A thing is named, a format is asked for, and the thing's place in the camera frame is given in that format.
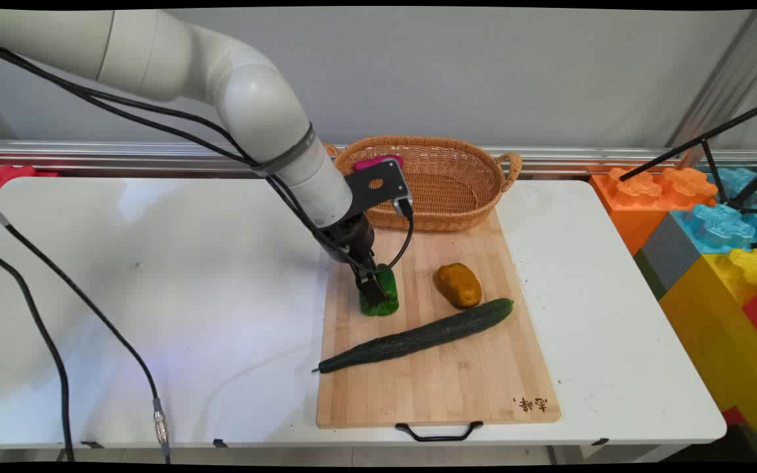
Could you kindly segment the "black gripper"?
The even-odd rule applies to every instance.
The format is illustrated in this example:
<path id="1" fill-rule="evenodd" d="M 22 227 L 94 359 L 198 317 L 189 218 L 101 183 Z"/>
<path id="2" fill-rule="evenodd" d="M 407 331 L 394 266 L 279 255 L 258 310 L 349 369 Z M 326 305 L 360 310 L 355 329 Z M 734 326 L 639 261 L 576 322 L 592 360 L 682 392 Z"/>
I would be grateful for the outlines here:
<path id="1" fill-rule="evenodd" d="M 319 230 L 325 240 L 318 242 L 324 251 L 335 261 L 349 264 L 344 254 L 354 260 L 361 269 L 354 265 L 356 287 L 363 296 L 366 309 L 385 309 L 390 302 L 391 271 L 386 264 L 373 260 L 373 243 L 375 231 L 367 219 L 366 213 L 355 214 L 348 219 L 342 219 L 337 224 Z"/>

